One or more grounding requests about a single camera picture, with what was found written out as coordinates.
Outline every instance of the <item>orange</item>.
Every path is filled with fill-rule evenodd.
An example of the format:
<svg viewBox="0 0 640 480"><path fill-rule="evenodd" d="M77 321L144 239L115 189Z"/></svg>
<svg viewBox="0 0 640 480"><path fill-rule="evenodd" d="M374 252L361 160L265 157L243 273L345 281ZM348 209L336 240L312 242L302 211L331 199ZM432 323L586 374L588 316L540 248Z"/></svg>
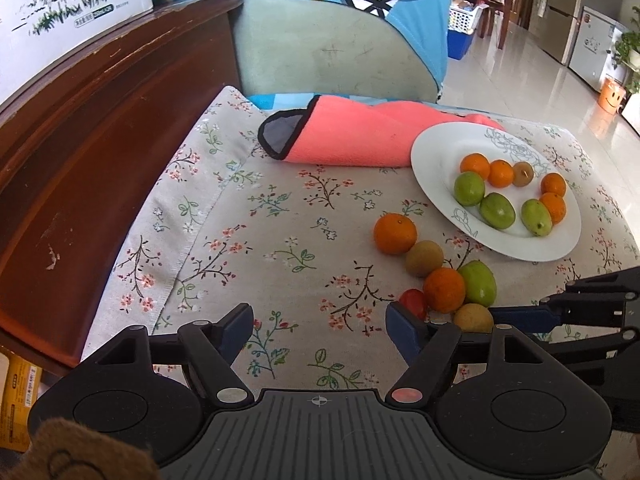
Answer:
<svg viewBox="0 0 640 480"><path fill-rule="evenodd" d="M555 193L559 196L564 196L566 193L566 182L562 175L559 173L549 173L545 175L540 182L540 191L542 193Z"/></svg>
<svg viewBox="0 0 640 480"><path fill-rule="evenodd" d="M494 187L507 187L513 183L513 168L506 160L494 160L489 172L489 184Z"/></svg>
<svg viewBox="0 0 640 480"><path fill-rule="evenodd" d="M556 193L545 193L540 197L540 202L542 202L549 211L553 225L562 221L564 215L566 215L566 204L560 195Z"/></svg>
<svg viewBox="0 0 640 480"><path fill-rule="evenodd" d="M482 180L487 180L490 171L489 161L482 153L467 155L460 162L460 173L465 173L465 171L473 171L480 175Z"/></svg>
<svg viewBox="0 0 640 480"><path fill-rule="evenodd" d="M415 224L398 213L381 216L373 227L376 247L385 254L405 253L414 246L417 239Z"/></svg>
<svg viewBox="0 0 640 480"><path fill-rule="evenodd" d="M428 307L448 314L459 309L464 303L465 280L456 270L442 267L425 278L422 291Z"/></svg>

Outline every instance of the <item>red tomato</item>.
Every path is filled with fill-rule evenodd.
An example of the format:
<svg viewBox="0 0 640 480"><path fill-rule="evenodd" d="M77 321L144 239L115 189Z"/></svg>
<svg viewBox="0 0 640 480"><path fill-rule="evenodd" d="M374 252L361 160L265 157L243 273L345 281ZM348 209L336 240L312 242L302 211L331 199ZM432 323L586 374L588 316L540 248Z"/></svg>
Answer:
<svg viewBox="0 0 640 480"><path fill-rule="evenodd" d="M423 291L417 288L410 288L402 293L398 301L420 321L427 319L427 307Z"/></svg>

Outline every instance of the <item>rolled pink towel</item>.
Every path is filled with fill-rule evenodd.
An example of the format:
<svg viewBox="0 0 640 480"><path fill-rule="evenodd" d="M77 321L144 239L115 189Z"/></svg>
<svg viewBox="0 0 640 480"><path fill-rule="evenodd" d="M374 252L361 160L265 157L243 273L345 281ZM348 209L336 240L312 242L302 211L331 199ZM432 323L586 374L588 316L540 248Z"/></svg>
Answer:
<svg viewBox="0 0 640 480"><path fill-rule="evenodd" d="M258 142L269 156L287 162L405 168L418 135L454 122L503 130L482 114L459 117L412 101L366 105L324 95L307 108L274 113L260 125Z"/></svg>

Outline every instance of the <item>brown plush toy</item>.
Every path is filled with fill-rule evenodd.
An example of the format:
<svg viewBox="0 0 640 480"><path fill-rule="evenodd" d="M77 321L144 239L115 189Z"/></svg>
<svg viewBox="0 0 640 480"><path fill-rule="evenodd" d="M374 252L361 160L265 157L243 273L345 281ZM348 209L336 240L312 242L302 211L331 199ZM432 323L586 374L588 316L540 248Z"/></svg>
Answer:
<svg viewBox="0 0 640 480"><path fill-rule="evenodd" d="M64 420L47 420L4 480L161 480L149 453Z"/></svg>

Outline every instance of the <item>brown wooden board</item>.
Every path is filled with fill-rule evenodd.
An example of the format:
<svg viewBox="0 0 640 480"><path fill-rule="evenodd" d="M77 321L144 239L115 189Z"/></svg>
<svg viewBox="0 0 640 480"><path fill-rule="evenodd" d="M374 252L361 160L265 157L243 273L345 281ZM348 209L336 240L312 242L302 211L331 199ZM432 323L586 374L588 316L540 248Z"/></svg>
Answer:
<svg viewBox="0 0 640 480"><path fill-rule="evenodd" d="M0 345L56 374L79 362L149 190L220 89L239 86L227 17L239 5L156 9L0 114Z"/></svg>

